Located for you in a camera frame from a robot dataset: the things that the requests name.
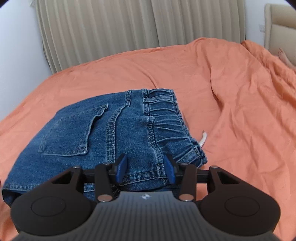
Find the blue denim jeans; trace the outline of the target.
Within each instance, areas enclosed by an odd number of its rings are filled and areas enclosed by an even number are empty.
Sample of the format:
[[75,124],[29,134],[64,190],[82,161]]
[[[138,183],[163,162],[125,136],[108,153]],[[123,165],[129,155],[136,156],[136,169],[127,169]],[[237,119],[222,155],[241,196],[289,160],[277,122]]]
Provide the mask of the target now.
[[168,182],[164,156],[201,167],[207,158],[189,133],[171,89],[139,89],[85,99],[66,106],[32,138],[14,163],[2,188],[11,205],[73,166],[93,169],[128,157],[124,191],[175,190]]

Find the orange bed sheet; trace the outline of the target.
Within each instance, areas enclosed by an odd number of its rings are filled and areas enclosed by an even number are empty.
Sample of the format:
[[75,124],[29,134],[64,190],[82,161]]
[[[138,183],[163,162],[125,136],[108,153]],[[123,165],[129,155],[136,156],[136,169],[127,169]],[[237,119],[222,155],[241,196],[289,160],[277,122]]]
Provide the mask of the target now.
[[123,191],[170,189],[165,155],[217,165],[272,196],[276,236],[295,237],[295,71],[252,41],[124,52],[45,80],[1,122],[1,240],[19,195],[122,153]]

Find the orange crumpled duvet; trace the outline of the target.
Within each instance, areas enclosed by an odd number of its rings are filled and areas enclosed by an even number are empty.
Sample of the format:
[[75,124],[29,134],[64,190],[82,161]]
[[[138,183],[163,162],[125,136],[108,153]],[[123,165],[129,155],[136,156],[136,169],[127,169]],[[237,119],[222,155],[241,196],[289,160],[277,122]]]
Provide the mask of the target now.
[[255,42],[245,40],[241,45],[270,73],[277,94],[295,110],[295,70]]

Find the beige pleated curtain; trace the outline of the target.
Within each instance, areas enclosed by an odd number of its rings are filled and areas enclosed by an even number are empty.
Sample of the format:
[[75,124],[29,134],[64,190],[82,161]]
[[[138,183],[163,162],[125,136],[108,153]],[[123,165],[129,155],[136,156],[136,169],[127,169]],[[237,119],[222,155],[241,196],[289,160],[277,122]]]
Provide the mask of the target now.
[[53,73],[126,51],[200,37],[246,37],[244,1],[35,1]]

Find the bare foot of person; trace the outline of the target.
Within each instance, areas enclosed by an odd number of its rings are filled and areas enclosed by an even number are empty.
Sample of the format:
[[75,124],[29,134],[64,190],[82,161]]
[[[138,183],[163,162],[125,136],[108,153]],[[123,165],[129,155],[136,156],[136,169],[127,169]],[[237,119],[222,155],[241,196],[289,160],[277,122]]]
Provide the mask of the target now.
[[282,48],[279,48],[278,49],[278,57],[279,57],[279,59],[286,65],[286,66],[288,66],[290,69],[292,69],[293,71],[295,71],[296,70],[296,66],[295,65],[293,65],[292,63],[291,63],[291,61],[288,59],[288,57],[286,56],[286,53],[283,51],[283,49]]

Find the beige upholstered headboard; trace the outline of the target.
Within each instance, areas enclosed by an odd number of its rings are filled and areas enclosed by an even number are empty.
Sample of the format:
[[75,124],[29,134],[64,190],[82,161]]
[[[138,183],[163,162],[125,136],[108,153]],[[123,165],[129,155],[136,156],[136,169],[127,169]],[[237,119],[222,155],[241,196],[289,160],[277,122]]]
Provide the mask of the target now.
[[273,55],[283,49],[295,64],[295,9],[283,4],[266,4],[264,19],[264,47]]

